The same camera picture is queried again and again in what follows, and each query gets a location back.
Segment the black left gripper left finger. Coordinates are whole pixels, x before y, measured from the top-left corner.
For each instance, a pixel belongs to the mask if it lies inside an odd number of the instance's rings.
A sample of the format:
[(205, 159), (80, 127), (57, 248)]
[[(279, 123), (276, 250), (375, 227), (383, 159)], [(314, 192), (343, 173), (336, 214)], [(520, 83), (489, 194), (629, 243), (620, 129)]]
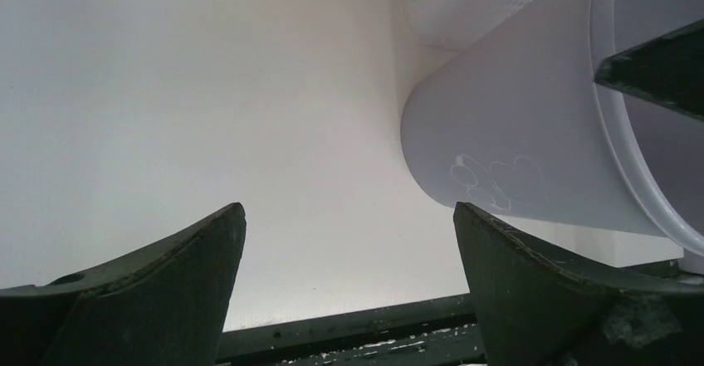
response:
[(2, 364), (215, 364), (246, 225), (231, 203), (112, 261), (2, 290)]

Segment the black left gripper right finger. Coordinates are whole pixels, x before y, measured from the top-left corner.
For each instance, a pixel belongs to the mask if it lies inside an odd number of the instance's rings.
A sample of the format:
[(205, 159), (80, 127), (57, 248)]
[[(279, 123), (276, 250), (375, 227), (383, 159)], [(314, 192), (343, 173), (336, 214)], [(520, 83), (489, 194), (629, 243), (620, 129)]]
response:
[(605, 265), (471, 203), (453, 222), (489, 364), (702, 364), (701, 285)]

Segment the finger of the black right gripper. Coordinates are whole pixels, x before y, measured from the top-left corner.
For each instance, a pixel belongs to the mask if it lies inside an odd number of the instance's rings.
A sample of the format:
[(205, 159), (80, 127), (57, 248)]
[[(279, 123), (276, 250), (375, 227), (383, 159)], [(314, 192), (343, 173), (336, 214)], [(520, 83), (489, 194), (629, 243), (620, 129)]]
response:
[(609, 56), (594, 83), (703, 120), (703, 20)]

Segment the grey bin liner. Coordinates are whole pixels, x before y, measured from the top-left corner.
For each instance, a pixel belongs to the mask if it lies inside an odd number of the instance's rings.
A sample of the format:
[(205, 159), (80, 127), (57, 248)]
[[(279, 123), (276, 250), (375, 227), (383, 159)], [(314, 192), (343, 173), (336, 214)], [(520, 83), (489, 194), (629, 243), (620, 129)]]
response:
[(534, 0), (416, 84), (419, 187), (510, 217), (703, 252), (703, 124), (594, 83), (605, 58), (703, 18), (703, 0)]

